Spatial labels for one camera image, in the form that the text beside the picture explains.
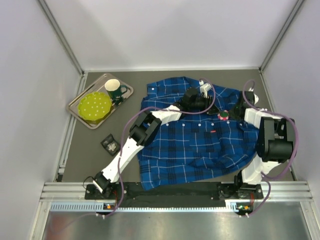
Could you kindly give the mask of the pink flower brooch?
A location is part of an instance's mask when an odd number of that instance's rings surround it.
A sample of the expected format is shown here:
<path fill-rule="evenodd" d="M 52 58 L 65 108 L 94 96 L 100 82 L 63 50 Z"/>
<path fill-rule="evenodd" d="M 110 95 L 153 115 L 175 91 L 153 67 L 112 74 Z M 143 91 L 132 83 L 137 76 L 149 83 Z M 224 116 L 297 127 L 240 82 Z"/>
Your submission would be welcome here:
<path fill-rule="evenodd" d="M 221 121 L 227 121 L 229 119 L 229 112 L 227 110 L 218 113 L 217 117 Z"/>

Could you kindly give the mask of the silver maple leaf brooch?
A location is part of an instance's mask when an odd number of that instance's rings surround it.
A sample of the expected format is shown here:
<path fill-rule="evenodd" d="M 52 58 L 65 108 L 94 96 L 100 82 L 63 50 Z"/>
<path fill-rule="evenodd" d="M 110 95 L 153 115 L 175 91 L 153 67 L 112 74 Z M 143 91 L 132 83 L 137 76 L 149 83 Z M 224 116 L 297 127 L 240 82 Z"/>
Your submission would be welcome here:
<path fill-rule="evenodd" d="M 111 143 L 107 145 L 107 150 L 109 152 L 114 152 L 117 149 L 117 145 L 115 143 Z"/>

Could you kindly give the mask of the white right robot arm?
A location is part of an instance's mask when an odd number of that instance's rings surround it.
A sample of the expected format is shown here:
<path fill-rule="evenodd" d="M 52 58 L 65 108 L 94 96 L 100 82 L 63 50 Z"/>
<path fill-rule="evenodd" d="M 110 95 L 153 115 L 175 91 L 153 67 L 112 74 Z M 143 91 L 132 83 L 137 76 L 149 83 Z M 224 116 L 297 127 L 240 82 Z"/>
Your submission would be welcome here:
<path fill-rule="evenodd" d="M 255 107 L 258 96 L 242 91 L 230 115 L 258 129 L 254 158 L 234 177 L 233 191 L 243 199 L 257 194 L 265 175 L 297 153 L 295 120 Z"/>

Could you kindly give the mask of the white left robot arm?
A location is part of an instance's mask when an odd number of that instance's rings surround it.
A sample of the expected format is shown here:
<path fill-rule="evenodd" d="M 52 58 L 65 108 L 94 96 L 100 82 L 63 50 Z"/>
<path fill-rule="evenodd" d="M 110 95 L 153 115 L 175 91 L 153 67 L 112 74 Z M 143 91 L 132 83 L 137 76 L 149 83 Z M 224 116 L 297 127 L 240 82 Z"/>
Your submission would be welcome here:
<path fill-rule="evenodd" d="M 199 89 L 190 87 L 182 98 L 166 108 L 146 107 L 133 116 L 121 134 L 120 150 L 110 164 L 93 177 L 93 185 L 104 196 L 112 184 L 122 181 L 121 172 L 133 157 L 155 139 L 160 127 L 181 120 L 186 115 L 209 113 L 214 107 L 216 91 L 206 83 Z"/>

